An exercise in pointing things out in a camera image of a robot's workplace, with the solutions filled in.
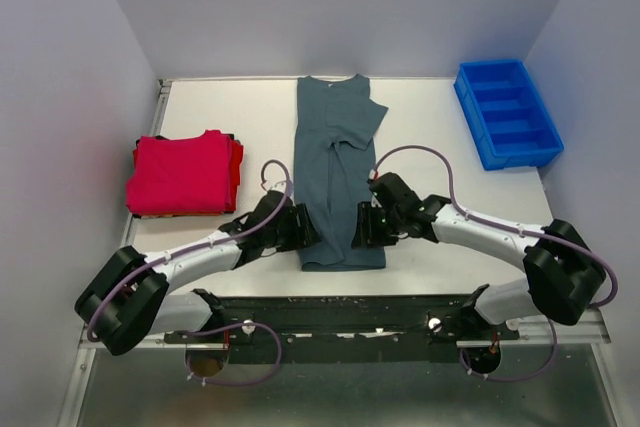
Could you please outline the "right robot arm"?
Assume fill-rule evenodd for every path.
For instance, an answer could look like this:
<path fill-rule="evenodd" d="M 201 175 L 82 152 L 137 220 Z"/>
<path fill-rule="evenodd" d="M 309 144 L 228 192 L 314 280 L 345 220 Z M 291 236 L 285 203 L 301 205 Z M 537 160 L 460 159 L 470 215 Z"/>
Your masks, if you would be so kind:
<path fill-rule="evenodd" d="M 410 192 L 382 204 L 376 199 L 358 204 L 354 248 L 392 246 L 403 236 L 466 247 L 524 273 L 516 281 L 483 284 L 465 301 L 458 319 L 474 339 L 508 320 L 536 315 L 573 326 L 605 280 L 604 267 L 586 254 L 588 248 L 564 221 L 521 236 L 477 222 L 435 194 L 421 200 Z"/>

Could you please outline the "grey-blue t shirt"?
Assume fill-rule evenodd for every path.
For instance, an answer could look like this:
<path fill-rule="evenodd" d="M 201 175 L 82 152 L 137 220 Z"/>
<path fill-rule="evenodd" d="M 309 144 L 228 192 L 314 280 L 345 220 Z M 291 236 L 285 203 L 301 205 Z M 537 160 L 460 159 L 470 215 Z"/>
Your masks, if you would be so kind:
<path fill-rule="evenodd" d="M 382 248 L 354 249 L 358 205 L 371 200 L 368 176 L 376 161 L 374 137 L 388 108 L 371 99 L 370 80 L 311 76 L 297 80 L 294 198 L 306 205 L 320 242 L 299 251 L 309 272 L 377 270 Z"/>

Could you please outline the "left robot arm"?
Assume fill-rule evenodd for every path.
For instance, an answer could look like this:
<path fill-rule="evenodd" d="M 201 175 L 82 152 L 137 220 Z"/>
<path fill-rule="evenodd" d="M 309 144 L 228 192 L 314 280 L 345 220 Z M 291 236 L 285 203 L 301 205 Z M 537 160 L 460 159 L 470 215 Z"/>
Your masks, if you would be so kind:
<path fill-rule="evenodd" d="M 87 326 L 87 338 L 123 355 L 145 337 L 189 331 L 201 342 L 214 340 L 222 327 L 222 306 L 212 294 L 177 289 L 206 276 L 235 270 L 267 250 L 297 251 L 319 243 L 308 209 L 271 190 L 250 212 L 184 246 L 141 253 L 119 248 L 74 304 Z"/>

